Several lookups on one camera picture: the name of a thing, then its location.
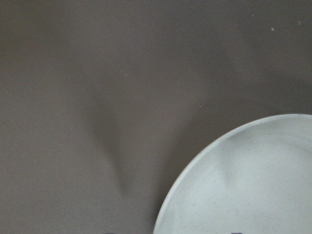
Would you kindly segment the brown table mat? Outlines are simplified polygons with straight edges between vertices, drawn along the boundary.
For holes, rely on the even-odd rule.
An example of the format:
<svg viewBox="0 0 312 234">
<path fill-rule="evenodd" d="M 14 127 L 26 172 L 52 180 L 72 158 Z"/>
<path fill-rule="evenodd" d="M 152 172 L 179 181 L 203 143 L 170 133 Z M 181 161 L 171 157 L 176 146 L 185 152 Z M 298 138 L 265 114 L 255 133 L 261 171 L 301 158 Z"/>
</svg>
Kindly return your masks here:
<svg viewBox="0 0 312 234">
<path fill-rule="evenodd" d="M 311 112 L 309 0 L 3 0 L 0 231 L 150 234 L 212 141 Z"/>
</svg>

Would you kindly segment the round white plate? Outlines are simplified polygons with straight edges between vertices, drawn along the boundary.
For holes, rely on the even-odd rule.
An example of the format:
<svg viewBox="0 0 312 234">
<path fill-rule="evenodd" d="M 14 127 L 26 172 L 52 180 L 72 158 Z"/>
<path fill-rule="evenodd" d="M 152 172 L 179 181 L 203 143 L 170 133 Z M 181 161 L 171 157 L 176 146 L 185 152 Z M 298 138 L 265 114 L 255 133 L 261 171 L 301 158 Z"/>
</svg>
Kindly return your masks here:
<svg viewBox="0 0 312 234">
<path fill-rule="evenodd" d="M 309 234 L 312 117 L 242 125 L 182 171 L 158 213 L 156 234 Z"/>
</svg>

